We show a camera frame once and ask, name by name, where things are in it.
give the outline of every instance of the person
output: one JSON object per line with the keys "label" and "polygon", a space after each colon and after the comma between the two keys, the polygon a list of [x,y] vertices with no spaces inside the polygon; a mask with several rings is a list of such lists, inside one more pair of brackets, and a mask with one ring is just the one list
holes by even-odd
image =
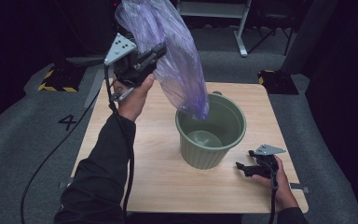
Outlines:
{"label": "person", "polygon": [[[142,113],[147,93],[154,80],[155,76],[149,75],[140,87],[133,90],[125,100],[118,102],[118,116],[112,114],[107,119],[94,149],[78,164],[73,182],[62,193],[62,209],[55,215],[54,223],[126,222],[120,206],[130,158],[126,137],[133,144],[135,121]],[[114,82],[114,89],[124,93],[126,87],[117,81]],[[301,210],[288,187],[282,161],[278,158],[277,161],[280,165],[277,174],[280,188],[276,198],[283,207],[278,222],[295,223],[293,220],[300,220],[297,223],[302,223],[301,220],[305,219],[301,219]],[[268,179],[254,175],[254,180],[269,187]]]}

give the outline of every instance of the wooden table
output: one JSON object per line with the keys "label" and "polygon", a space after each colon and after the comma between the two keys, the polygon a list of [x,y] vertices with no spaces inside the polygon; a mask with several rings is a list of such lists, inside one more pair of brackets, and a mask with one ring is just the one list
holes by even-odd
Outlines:
{"label": "wooden table", "polygon": [[[248,150],[262,144],[286,149],[267,92],[261,85],[207,83],[208,92],[221,91],[241,107],[247,120],[242,141],[209,170],[188,165],[179,149],[175,126],[176,109],[156,81],[147,96],[142,115],[136,120],[135,172],[128,210],[133,212],[180,213],[269,213],[270,193],[245,177],[235,165],[254,165]],[[76,165],[93,149],[98,133],[112,114],[105,85],[89,121]],[[280,154],[289,182],[298,183],[289,152]],[[308,204],[302,190],[294,190],[303,212]]]}

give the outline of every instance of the black sleeve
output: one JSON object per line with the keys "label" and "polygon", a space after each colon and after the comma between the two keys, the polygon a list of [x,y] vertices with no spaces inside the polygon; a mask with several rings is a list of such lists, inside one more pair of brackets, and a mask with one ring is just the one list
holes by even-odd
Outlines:
{"label": "black sleeve", "polygon": [[[135,123],[119,117],[133,144]],[[124,223],[120,207],[127,182],[129,149],[118,119],[112,115],[89,157],[76,169],[74,181],[61,196],[55,223]]]}
{"label": "black sleeve", "polygon": [[278,214],[278,224],[284,223],[308,224],[308,221],[305,219],[304,214],[299,207],[291,207],[283,209]]}

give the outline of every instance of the plastic bucket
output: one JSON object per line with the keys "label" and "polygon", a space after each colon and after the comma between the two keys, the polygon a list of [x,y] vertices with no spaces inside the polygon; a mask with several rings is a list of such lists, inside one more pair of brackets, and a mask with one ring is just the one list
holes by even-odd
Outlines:
{"label": "plastic bucket", "polygon": [[183,159],[203,170],[218,165],[246,131],[246,118],[234,102],[217,93],[208,96],[210,107],[206,120],[194,120],[180,111],[175,115]]}

